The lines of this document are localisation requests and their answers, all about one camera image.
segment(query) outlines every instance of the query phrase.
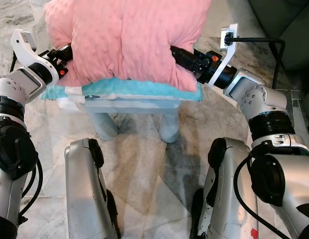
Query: gray couch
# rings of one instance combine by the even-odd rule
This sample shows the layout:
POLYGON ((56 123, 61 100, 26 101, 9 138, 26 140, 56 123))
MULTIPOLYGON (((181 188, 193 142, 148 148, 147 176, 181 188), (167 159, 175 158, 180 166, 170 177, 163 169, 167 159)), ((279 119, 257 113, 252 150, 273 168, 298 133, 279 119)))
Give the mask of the gray couch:
POLYGON ((286 42, 286 70, 309 69, 309 0, 249 0, 269 37, 286 42))

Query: orange accent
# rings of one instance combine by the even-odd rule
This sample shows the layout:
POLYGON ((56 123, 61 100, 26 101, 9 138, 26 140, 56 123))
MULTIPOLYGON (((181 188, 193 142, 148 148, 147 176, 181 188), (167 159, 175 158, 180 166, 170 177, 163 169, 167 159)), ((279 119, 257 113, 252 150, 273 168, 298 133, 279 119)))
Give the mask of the orange accent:
POLYGON ((219 60, 219 57, 217 56, 212 56, 212 61, 217 62, 219 60))

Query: chair leg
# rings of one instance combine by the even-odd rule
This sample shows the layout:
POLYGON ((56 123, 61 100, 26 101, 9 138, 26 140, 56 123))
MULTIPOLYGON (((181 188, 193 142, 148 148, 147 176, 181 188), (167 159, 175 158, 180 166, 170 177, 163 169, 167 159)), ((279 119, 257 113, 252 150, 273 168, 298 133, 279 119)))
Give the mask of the chair leg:
POLYGON ((177 141, 180 136, 179 123, 179 111, 173 114, 162 115, 159 130, 161 140, 166 143, 173 143, 177 141))
POLYGON ((105 141, 114 139, 118 134, 118 126, 107 113, 89 112, 99 137, 105 141))

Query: black cable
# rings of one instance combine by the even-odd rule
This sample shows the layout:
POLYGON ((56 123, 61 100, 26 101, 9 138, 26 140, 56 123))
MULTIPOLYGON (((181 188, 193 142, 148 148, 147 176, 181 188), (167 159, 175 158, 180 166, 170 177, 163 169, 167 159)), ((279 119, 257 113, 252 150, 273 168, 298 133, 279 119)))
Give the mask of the black cable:
POLYGON ((278 230, 277 228, 275 228, 274 226, 272 226, 271 224, 269 224, 267 221, 265 221, 263 218, 261 218, 259 215, 257 215, 255 212, 253 212, 242 200, 240 193, 239 193, 239 188, 238 188, 238 178, 239 178, 239 173, 241 171, 241 169, 243 168, 243 166, 248 163, 251 160, 252 156, 251 154, 249 154, 237 167, 237 169, 235 170, 234 173, 234 177, 233 177, 233 187, 234 187, 234 193, 235 196, 237 197, 239 203, 243 206, 243 208, 252 216, 254 217, 256 220, 258 220, 260 223, 262 223, 264 226, 266 226, 268 229, 270 229, 271 231, 273 231, 276 235, 278 235, 280 238, 283 239, 290 239, 288 238, 284 233, 282 233, 280 230, 278 230))
POLYGON ((277 81, 278 81, 278 75, 279 75, 279 69, 281 60, 283 57, 284 49, 285 49, 285 41, 281 39, 276 38, 266 38, 266 37, 248 37, 248 38, 232 38, 232 37, 226 37, 224 39, 225 43, 230 42, 269 42, 269 43, 278 43, 281 45, 279 50, 279 55, 276 59, 276 65, 274 70, 274 76, 273 76, 273 83, 272 83, 272 89, 276 89, 277 81))
POLYGON ((21 198, 25 197, 26 193, 28 193, 28 191, 30 190, 30 188, 32 187, 34 181, 35 181, 35 176, 36 176, 36 167, 33 169, 33 171, 31 172, 31 178, 30 181, 27 185, 27 187, 25 188, 25 190, 23 191, 23 194, 21 195, 21 198))
POLYGON ((38 186, 36 189, 36 192, 34 193, 34 196, 31 198, 31 200, 28 202, 28 204, 20 211, 20 215, 22 216, 27 210, 31 207, 31 205, 35 202, 37 199, 39 192, 41 190, 41 186, 43 184, 43 169, 41 167, 40 161, 37 160, 37 168, 38 168, 38 186))
POLYGON ((9 72, 12 72, 14 70, 16 60, 17 60, 17 57, 16 57, 15 52, 14 52, 13 53, 13 61, 11 62, 11 66, 10 66, 9 72))

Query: pillow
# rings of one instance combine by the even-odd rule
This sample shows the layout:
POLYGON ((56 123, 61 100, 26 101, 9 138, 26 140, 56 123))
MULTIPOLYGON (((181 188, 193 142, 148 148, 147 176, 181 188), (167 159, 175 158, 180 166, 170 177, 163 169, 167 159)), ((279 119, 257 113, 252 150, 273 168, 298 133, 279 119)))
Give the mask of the pillow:
POLYGON ((196 91, 194 75, 176 65, 170 46, 193 52, 211 0, 52 0, 44 9, 55 48, 71 43, 62 86, 118 77, 196 91))

